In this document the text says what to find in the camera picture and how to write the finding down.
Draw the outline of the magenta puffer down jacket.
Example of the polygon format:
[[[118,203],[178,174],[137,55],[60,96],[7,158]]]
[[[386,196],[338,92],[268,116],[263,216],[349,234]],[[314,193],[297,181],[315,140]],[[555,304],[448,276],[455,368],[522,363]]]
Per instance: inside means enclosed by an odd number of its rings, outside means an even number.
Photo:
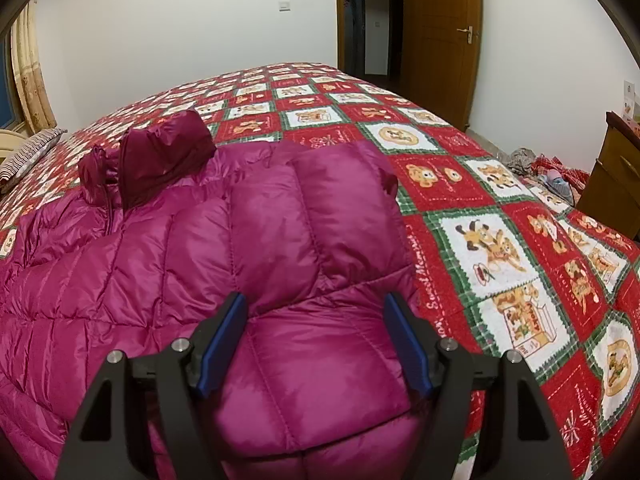
[[[399,479],[422,431],[383,324],[418,298],[390,160],[370,141],[216,145],[186,110],[80,160],[1,239],[1,429],[55,474],[112,350],[192,334],[230,292],[246,330],[201,408],[232,479]]]

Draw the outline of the clothes pile on floor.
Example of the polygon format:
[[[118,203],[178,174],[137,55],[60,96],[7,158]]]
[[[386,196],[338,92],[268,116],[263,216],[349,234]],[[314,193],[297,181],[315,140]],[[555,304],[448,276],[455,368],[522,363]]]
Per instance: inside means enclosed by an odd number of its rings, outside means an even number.
[[[552,195],[575,206],[582,197],[589,174],[565,166],[557,157],[537,155],[529,148],[518,148],[511,154],[500,153],[498,161],[529,183],[541,185]]]

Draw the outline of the red patterned bear bedspread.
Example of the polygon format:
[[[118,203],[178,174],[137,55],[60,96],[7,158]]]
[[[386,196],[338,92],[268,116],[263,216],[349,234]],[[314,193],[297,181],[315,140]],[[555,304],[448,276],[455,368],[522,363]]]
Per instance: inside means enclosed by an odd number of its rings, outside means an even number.
[[[576,479],[602,474],[639,409],[639,249],[515,177],[442,118],[320,63],[256,67],[115,110],[58,144],[1,202],[1,238],[79,184],[80,160],[197,112],[216,145],[372,142],[395,171],[411,309],[469,352],[521,353]]]

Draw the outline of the brown wooden dresser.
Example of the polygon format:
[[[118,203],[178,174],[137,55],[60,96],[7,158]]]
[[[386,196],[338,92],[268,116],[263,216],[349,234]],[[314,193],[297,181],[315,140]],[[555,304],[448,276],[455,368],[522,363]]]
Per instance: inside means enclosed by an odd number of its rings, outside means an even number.
[[[606,113],[606,133],[576,208],[594,220],[639,239],[639,135],[614,112]]]

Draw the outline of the striped grey pillow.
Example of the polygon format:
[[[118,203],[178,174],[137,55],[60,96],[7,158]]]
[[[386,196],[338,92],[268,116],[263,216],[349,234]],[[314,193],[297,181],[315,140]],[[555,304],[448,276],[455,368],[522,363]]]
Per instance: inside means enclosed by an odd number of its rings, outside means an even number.
[[[58,144],[66,129],[43,129],[14,150],[1,163],[1,194],[8,194],[47,152]]]

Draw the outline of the cream wooden headboard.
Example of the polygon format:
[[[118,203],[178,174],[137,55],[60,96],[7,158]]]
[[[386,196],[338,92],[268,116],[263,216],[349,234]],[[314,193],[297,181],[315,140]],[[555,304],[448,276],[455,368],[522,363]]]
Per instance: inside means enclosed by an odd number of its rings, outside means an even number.
[[[0,129],[0,160],[6,159],[21,147],[27,136],[8,129]]]

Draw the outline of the beige curtain right panel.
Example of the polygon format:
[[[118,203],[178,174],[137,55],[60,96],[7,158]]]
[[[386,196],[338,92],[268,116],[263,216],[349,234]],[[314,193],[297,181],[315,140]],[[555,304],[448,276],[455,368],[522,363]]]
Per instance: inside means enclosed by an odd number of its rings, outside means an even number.
[[[31,134],[58,123],[44,85],[36,35],[37,0],[29,0],[11,25],[11,63],[18,100]]]

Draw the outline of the blue window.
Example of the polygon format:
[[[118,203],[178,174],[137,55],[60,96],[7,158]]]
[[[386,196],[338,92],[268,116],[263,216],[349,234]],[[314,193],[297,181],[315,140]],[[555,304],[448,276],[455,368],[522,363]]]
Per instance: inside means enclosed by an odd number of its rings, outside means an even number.
[[[12,129],[22,121],[7,39],[0,42],[0,127]]]

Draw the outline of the white card on dresser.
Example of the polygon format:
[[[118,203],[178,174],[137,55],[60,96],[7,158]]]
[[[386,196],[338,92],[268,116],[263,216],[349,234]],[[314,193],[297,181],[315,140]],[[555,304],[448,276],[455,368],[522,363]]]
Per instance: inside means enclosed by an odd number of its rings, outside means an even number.
[[[624,81],[623,118],[634,122],[636,116],[636,89],[628,80]]]

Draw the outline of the brown wooden door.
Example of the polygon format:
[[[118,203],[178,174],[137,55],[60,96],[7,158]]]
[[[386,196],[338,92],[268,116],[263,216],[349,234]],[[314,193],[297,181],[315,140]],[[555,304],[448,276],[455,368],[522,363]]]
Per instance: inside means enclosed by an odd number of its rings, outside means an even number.
[[[480,60],[483,0],[404,0],[404,6],[401,94],[465,130]],[[457,32],[468,26],[472,44]]]

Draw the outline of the dark brown door frame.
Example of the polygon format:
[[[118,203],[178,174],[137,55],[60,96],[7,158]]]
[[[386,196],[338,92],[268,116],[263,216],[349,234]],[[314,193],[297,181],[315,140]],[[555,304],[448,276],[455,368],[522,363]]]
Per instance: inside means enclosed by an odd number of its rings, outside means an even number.
[[[379,86],[400,81],[404,0],[336,0],[337,63]]]

